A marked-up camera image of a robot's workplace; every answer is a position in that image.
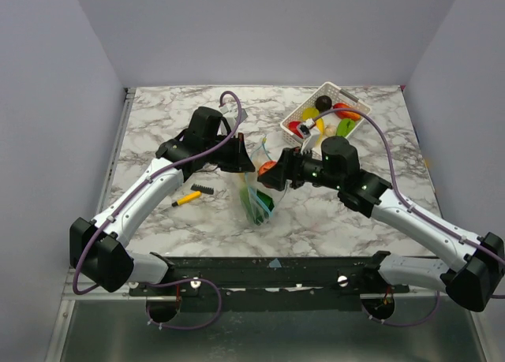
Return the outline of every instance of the white marble tabletop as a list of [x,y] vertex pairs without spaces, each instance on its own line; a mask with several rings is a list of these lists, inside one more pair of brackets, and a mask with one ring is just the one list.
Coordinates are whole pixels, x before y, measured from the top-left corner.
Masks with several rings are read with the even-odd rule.
[[[439,214],[428,171],[398,86],[349,87],[372,107],[392,147],[402,192]],[[198,106],[218,107],[220,94],[234,91],[248,113],[240,131],[251,151],[265,134],[315,88],[301,87],[159,87],[138,88],[112,181],[109,201],[116,200],[144,172],[158,146],[189,123]],[[386,153],[376,131],[363,124],[350,137],[364,169],[389,178]],[[194,184],[211,186],[213,196],[180,207],[173,200]],[[128,250],[165,256],[369,256],[389,250],[405,256],[429,254],[402,233],[344,208],[337,192],[305,185],[288,190],[274,218],[262,226],[237,220],[230,181],[220,171],[196,173],[167,197],[138,229]]]

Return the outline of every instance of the gray wall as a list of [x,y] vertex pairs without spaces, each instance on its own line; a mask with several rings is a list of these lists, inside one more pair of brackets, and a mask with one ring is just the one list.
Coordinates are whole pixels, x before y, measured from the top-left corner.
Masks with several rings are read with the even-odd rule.
[[125,86],[404,84],[454,0],[79,0]]
[[0,360],[45,356],[124,91],[77,0],[0,0]]
[[[444,217],[505,236],[505,0],[456,0],[406,101]],[[500,286],[505,293],[505,283]],[[505,338],[505,302],[486,310]],[[500,342],[505,356],[505,344]]]

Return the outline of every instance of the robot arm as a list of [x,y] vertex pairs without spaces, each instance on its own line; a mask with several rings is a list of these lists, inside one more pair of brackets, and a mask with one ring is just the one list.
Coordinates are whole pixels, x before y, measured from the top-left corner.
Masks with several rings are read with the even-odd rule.
[[218,130],[223,122],[223,113],[229,112],[225,106],[221,112],[199,107],[193,113],[188,128],[178,137],[160,145],[156,158],[121,198],[90,222],[77,219],[70,228],[71,266],[77,266],[91,237],[101,229],[82,265],[86,276],[109,292],[127,282],[162,282],[171,267],[170,261],[155,253],[142,255],[127,252],[125,248],[159,202],[172,195],[206,163],[216,164],[221,170],[231,173],[255,170],[247,156],[241,133],[205,157],[170,168],[174,162],[196,156],[222,142],[225,136],[218,135]]
[[309,150],[286,148],[278,162],[258,177],[269,188],[283,190],[305,182],[337,189],[339,199],[350,210],[388,224],[433,252],[438,259],[377,256],[377,280],[387,285],[417,285],[446,292],[455,302],[471,311],[482,311],[499,281],[503,267],[475,247],[449,236],[417,213],[443,226],[457,230],[468,241],[503,258],[503,241],[493,233],[480,237],[431,214],[407,199],[400,201],[391,184],[360,168],[356,148],[343,137],[329,137],[321,144],[322,161],[313,159]]

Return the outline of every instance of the white basket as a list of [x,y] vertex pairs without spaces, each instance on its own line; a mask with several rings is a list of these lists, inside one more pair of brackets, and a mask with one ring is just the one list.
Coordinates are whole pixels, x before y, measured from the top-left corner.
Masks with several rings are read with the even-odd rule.
[[[298,106],[296,110],[294,110],[281,122],[282,138],[289,145],[293,147],[300,147],[303,140],[288,129],[288,124],[291,123],[292,121],[301,121],[301,114],[303,113],[303,111],[309,107],[314,107],[316,105],[316,99],[322,95],[329,96],[333,104],[345,103],[356,110],[364,112],[365,114],[370,114],[370,112],[372,112],[372,108],[369,105],[363,103],[363,101],[358,99],[356,96],[340,88],[336,84],[333,84],[332,82],[326,82],[322,86],[320,86],[312,95],[310,95],[310,97],[307,100],[305,100],[300,106]],[[327,125],[338,126],[340,120],[341,119],[336,114],[329,114],[323,117],[325,127]],[[349,132],[346,138],[349,138],[349,136],[356,131],[356,129],[360,126],[360,124],[363,121],[364,121],[363,118],[358,120],[354,129]],[[321,144],[319,143],[315,148],[312,149],[313,157],[315,159],[321,159],[320,145]]]

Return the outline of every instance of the screw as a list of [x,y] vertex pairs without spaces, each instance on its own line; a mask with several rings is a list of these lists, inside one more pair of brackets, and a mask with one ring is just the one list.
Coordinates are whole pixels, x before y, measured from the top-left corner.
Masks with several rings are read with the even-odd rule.
[[347,279],[345,275],[340,275],[337,278],[337,283],[340,287],[347,287],[347,285],[349,285],[349,279]]

